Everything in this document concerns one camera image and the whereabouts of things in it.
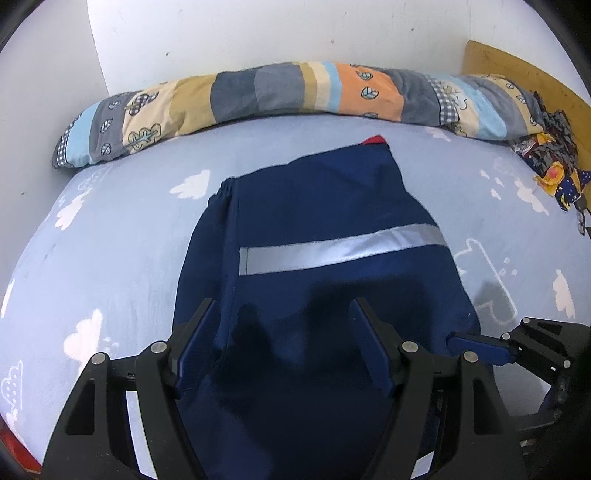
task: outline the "dark blue clothing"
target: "dark blue clothing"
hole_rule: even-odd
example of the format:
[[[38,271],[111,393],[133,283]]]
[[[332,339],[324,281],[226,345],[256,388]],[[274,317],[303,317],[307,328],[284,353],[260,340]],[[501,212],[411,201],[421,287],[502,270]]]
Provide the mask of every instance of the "dark blue clothing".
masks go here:
[[[223,182],[193,232],[174,312],[184,323],[205,297],[220,304],[209,374],[178,402],[210,480],[360,477],[391,400],[372,384],[350,331],[356,297],[432,353],[450,355],[450,331],[480,330],[445,246],[257,275],[239,275],[240,248],[412,224],[436,225],[386,144]]]

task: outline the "silver stripe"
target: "silver stripe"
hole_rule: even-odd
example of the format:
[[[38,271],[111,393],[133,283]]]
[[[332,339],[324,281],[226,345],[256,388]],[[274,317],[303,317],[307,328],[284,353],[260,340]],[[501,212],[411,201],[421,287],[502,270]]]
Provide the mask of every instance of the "silver stripe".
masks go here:
[[[239,275],[324,267],[425,245],[447,246],[439,228],[415,223],[321,242],[241,248]]]

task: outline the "light blue bed sheet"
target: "light blue bed sheet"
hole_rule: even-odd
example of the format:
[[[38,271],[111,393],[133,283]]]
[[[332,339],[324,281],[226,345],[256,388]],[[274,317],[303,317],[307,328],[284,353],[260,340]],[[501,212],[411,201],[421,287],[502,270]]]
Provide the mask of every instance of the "light blue bed sheet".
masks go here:
[[[524,316],[589,325],[589,239],[508,147],[331,115],[227,125],[77,173],[25,249],[0,312],[0,413],[33,455],[43,459],[93,353],[136,355],[168,338],[191,233],[225,178],[376,134],[439,223],[484,334]],[[536,411],[548,388],[517,365],[496,377],[512,414]],[[153,473],[133,394],[129,405],[139,463]]]

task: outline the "red object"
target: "red object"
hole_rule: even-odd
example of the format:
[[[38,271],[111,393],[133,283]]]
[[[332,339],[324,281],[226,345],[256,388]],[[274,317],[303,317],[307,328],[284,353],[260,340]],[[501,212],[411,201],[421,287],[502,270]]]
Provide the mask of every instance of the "red object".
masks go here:
[[[368,138],[365,142],[361,142],[362,145],[373,145],[373,144],[380,144],[380,143],[385,143],[386,145],[388,145],[388,142],[386,142],[386,139],[384,137],[382,137],[381,135],[376,135],[375,137]]]
[[[39,465],[39,462],[37,462],[33,458],[33,455],[31,455],[29,451],[23,447],[21,442],[18,441],[6,426],[2,417],[0,417],[0,442],[3,442],[4,445],[6,445],[12,456],[17,459],[18,463],[20,463],[26,470],[31,473],[39,473],[41,471],[41,465]]]

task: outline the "multicolored long pillow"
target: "multicolored long pillow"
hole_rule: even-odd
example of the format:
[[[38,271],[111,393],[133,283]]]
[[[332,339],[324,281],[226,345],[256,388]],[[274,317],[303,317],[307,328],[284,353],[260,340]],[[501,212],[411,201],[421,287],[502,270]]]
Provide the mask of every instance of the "multicolored long pillow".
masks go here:
[[[543,131],[531,94],[499,75],[429,76],[346,63],[281,63],[113,95],[73,120],[56,145],[53,165],[81,168],[111,161],[231,120],[313,112],[445,126],[482,140]]]

